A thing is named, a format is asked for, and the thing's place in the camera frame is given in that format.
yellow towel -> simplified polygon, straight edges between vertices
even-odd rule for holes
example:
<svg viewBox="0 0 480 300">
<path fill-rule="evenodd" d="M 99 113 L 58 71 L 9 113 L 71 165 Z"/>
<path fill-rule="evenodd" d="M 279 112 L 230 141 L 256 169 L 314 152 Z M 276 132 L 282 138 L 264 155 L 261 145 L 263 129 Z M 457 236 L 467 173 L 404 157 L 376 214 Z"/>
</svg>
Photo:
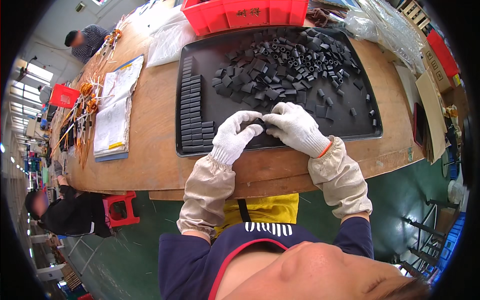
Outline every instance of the yellow towel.
<svg viewBox="0 0 480 300">
<path fill-rule="evenodd" d="M 260 223 L 297 223 L 299 195 L 288 194 L 263 198 L 245 199 L 247 210 L 252 222 Z M 222 226 L 215 227 L 217 238 L 228 227 L 242 223 L 237 200 L 227 200 L 223 206 L 225 221 Z"/>
</svg>

black strap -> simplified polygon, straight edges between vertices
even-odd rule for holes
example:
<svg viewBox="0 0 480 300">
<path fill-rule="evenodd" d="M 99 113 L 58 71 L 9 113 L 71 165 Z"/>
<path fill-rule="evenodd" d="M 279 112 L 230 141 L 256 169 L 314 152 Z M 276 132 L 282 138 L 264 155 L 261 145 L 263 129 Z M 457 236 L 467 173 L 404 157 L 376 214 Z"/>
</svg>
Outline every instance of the black strap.
<svg viewBox="0 0 480 300">
<path fill-rule="evenodd" d="M 237 202 L 239 204 L 240 216 L 242 221 L 251 222 L 252 220 L 250 219 L 250 216 L 248 214 L 247 203 L 245 202 L 245 199 L 238 199 Z"/>
</svg>

wooden table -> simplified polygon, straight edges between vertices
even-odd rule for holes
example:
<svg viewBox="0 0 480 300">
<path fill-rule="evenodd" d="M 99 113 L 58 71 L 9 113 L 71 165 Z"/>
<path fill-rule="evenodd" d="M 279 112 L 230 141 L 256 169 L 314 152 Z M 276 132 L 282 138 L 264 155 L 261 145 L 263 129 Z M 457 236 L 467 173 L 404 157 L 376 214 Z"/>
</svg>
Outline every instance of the wooden table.
<svg viewBox="0 0 480 300">
<path fill-rule="evenodd" d="M 178 62 L 145 68 L 151 38 L 145 24 L 130 23 L 117 44 L 113 63 L 100 70 L 96 59 L 84 69 L 79 88 L 92 74 L 112 72 L 123 63 L 145 54 L 145 62 L 133 94 L 130 120 L 130 150 L 127 159 L 96 163 L 93 147 L 85 168 L 78 158 L 69 157 L 67 180 L 85 191 L 147 190 L 150 198 L 180 200 L 185 181 L 200 156 L 180 158 L 175 153 L 175 94 Z M 394 66 L 388 63 L 374 43 L 352 40 L 352 45 L 368 74 L 378 102 L 384 127 L 382 138 L 347 142 L 347 153 L 358 161 L 365 178 L 387 173 L 423 158 L 413 142 L 412 116 Z M 51 143 L 56 144 L 60 127 L 52 122 Z M 232 198 L 272 196 L 312 191 L 307 171 L 307 155 L 279 148 L 244 152 L 234 163 L 237 173 Z"/>
</svg>

